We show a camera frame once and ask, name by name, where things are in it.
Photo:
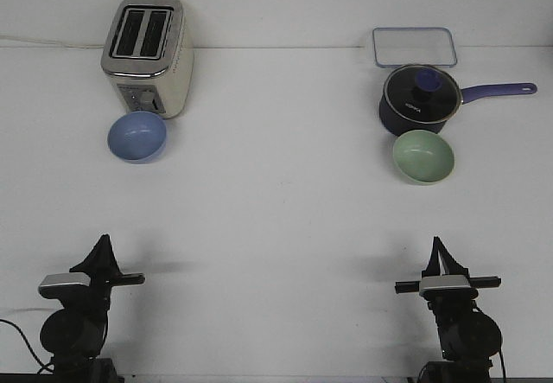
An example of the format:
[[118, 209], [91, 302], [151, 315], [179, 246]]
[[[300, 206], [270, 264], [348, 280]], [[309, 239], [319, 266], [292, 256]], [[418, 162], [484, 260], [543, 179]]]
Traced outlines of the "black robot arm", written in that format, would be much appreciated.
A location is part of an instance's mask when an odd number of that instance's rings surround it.
[[124, 381], [113, 360], [100, 356], [109, 328], [111, 292], [115, 287], [144, 282], [142, 273], [120, 271], [107, 233], [100, 236], [82, 262], [41, 281], [39, 294], [61, 304], [40, 333], [41, 345], [52, 355], [57, 382]]
[[499, 325], [477, 305], [480, 289], [497, 288], [498, 276], [473, 277], [435, 236], [417, 281], [398, 281], [397, 294], [416, 293], [435, 318], [442, 359], [422, 366], [416, 382], [489, 382], [492, 357], [502, 355]]

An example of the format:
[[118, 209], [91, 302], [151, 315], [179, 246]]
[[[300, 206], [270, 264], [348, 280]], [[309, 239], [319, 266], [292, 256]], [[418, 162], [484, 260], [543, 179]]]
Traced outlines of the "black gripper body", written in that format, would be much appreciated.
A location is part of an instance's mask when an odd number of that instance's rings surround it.
[[145, 282], [142, 273], [123, 274], [108, 279], [90, 279], [85, 276], [62, 286], [60, 302], [65, 308], [77, 310], [108, 310], [114, 287], [140, 285]]
[[439, 297], [465, 303], [475, 300], [480, 289], [499, 288], [501, 283], [502, 279], [498, 276], [467, 278], [464, 275], [440, 275], [398, 281], [394, 289], [397, 294], [417, 293], [428, 303], [435, 302]]

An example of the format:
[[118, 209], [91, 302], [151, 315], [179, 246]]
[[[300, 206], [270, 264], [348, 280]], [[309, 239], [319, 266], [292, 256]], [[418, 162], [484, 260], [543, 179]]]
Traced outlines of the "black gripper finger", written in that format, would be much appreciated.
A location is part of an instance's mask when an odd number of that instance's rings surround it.
[[441, 239], [437, 240], [437, 252], [439, 259], [442, 263], [443, 273], [447, 275], [462, 275], [464, 277], [469, 276], [469, 270], [467, 267], [458, 263], [450, 254], [446, 246]]
[[100, 236], [85, 259], [69, 269], [70, 272], [98, 273], [108, 267], [108, 235]]
[[105, 269], [110, 274], [121, 274], [118, 262], [113, 253], [111, 238], [109, 236], [105, 236]]
[[441, 244], [440, 238], [438, 236], [435, 236], [433, 238], [433, 244], [432, 244], [432, 250], [431, 250], [429, 262], [427, 264], [426, 269], [424, 270], [425, 277], [434, 277], [434, 276], [441, 275], [440, 256], [439, 256], [440, 244]]

